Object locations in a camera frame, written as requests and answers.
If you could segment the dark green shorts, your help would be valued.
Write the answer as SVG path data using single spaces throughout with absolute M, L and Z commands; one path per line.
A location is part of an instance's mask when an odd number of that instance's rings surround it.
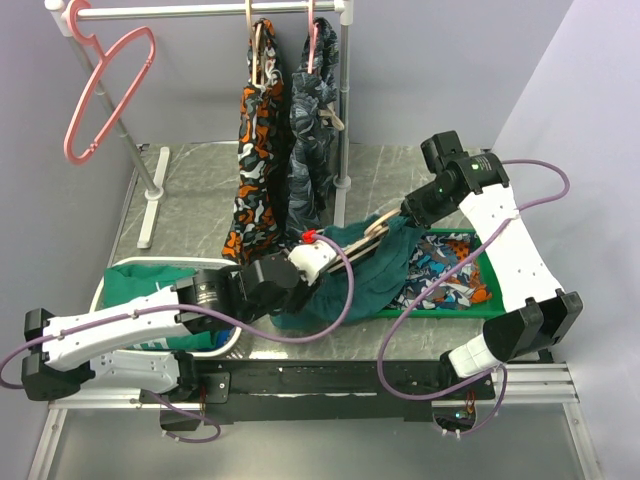
M 373 316 L 383 310 L 399 294 L 409 274 L 410 259 L 426 230 L 405 220 L 402 269 L 387 270 L 372 279 L 354 276 L 354 298 L 345 325 Z M 311 300 L 296 314 L 282 313 L 271 323 L 282 330 L 311 331 L 334 322 L 344 308 L 348 291 L 346 272 L 341 269 L 326 275 Z

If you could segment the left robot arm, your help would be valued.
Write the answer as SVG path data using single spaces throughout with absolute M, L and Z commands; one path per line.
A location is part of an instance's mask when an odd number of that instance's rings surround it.
M 279 310 L 299 310 L 319 284 L 323 266 L 294 252 L 272 254 L 248 266 L 200 269 L 152 293 L 102 310 L 56 316 L 44 308 L 26 313 L 27 355 L 21 386 L 32 401 L 54 401 L 85 384 L 127 381 L 179 402 L 198 392 L 188 347 L 145 358 L 135 344 L 239 330 Z

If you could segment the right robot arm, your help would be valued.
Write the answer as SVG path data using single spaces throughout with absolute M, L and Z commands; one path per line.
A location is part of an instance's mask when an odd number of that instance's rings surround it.
M 440 391 L 460 398 L 473 376 L 524 354 L 559 343 L 583 310 L 576 292 L 565 292 L 541 258 L 522 218 L 503 162 L 493 153 L 471 155 L 454 131 L 421 144 L 434 180 L 408 194 L 404 216 L 420 227 L 461 211 L 475 229 L 497 278 L 504 314 L 482 332 L 445 353 Z

